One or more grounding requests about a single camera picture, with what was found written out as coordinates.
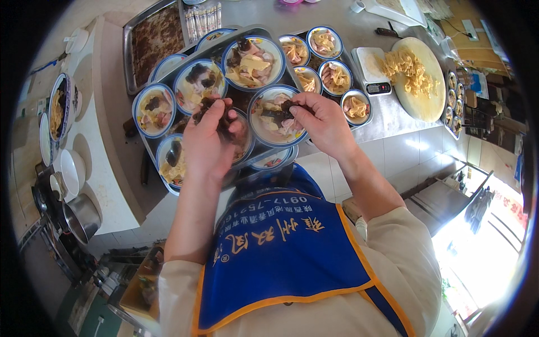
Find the bundle of chopsticks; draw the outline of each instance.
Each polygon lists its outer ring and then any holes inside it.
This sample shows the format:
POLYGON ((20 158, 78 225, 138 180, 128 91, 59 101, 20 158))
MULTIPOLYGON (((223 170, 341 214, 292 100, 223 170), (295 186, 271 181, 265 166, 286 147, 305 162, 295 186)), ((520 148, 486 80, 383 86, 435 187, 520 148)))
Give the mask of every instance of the bundle of chopsticks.
POLYGON ((198 42, 209 32, 222 28, 221 3, 217 6, 193 6, 185 13, 187 28, 189 30, 189 43, 198 42))

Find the electrical outlet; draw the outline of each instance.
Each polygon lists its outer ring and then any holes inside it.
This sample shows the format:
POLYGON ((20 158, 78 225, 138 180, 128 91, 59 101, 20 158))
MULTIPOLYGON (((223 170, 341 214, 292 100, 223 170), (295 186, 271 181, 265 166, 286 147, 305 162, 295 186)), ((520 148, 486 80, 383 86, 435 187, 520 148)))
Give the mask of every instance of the electrical outlet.
POLYGON ((477 32, 475 31, 475 28, 473 27, 471 20, 462 20, 462 24, 464 25, 464 30, 468 33, 471 33, 473 37, 468 37, 470 41, 479 41, 479 38, 477 37, 477 32))

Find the stainless steel pot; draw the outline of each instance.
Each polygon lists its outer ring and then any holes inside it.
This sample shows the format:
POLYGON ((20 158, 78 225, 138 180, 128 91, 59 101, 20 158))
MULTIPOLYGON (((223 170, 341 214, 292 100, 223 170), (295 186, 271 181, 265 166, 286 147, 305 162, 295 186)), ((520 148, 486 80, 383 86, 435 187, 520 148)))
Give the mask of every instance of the stainless steel pot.
POLYGON ((85 194, 80 194, 68 203, 62 204, 67 226, 80 243, 87 245, 101 227, 101 218, 93 202, 85 194))

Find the person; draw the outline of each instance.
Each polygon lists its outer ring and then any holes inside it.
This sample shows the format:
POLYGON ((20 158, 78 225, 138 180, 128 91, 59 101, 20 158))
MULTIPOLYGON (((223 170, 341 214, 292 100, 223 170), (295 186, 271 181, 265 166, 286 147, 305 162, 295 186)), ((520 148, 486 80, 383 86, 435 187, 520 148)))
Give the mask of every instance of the person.
POLYGON ((216 132, 232 101, 217 100, 184 132, 186 175, 158 282, 163 335, 429 336, 441 303, 429 231, 356 144, 337 103, 309 92, 292 101, 315 112, 290 109, 339 163, 367 241, 297 164, 287 180, 237 187, 214 230, 233 156, 216 132))

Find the stainless steel counter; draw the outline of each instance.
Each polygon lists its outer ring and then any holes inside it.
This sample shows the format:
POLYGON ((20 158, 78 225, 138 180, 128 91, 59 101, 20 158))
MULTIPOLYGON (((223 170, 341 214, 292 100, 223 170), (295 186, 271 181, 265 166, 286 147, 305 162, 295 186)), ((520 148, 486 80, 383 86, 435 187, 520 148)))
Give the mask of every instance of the stainless steel counter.
MULTIPOLYGON (((217 3, 208 0, 204 5, 217 3)), ((322 0, 310 4, 303 2, 297 6, 284 5, 277 0, 242 0, 238 2, 222 1, 223 26, 263 24, 270 27, 276 35, 306 31, 315 25, 332 26, 341 36, 345 47, 351 51, 356 47, 379 47, 390 51, 397 38, 375 34, 378 27, 389 28, 388 21, 401 37, 416 37, 425 42, 436 55, 442 71, 455 70, 452 59, 444 56, 438 46, 421 26, 408 27, 367 11, 354 13, 349 9, 351 0, 322 0)), ((393 91, 390 95, 371 97, 374 117, 371 123, 353 131, 357 143, 391 137, 440 126, 425 123, 410 117, 400 105, 393 91)), ((300 144, 298 157, 320 152, 306 143, 300 144)))

